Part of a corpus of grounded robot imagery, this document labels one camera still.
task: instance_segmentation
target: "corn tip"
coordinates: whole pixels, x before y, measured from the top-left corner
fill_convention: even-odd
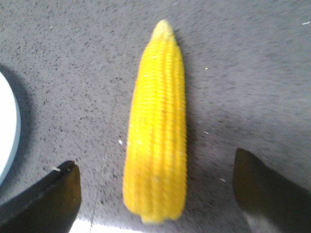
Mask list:
[[[166,19],[163,19],[157,23],[151,36],[151,40],[154,39],[174,40],[174,38],[175,36],[173,28]]]

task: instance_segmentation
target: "white speck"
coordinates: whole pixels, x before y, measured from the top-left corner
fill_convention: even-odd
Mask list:
[[[57,168],[57,167],[53,167],[52,170],[54,170],[54,171],[60,171],[60,169]]]

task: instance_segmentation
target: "cooked corn cob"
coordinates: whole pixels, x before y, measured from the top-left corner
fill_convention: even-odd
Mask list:
[[[144,223],[178,219],[187,190],[184,66],[173,30],[158,22],[140,62],[123,196]]]

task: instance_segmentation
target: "speckled floor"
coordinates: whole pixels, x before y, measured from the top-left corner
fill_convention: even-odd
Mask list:
[[[1,1],[0,69],[22,117],[1,203],[74,160],[83,232],[250,233],[236,147],[311,190],[310,12],[291,0]],[[185,60],[189,190],[178,221],[144,226],[123,205],[123,164],[140,56],[163,18]]]

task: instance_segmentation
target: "gray countertop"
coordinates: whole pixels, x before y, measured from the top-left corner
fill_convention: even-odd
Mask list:
[[[237,147],[311,190],[310,12],[290,0],[0,2],[0,69],[22,119],[0,202],[74,160],[82,232],[249,233],[232,190]],[[140,56],[163,18],[185,61],[189,188],[178,221],[144,226],[122,176]]]

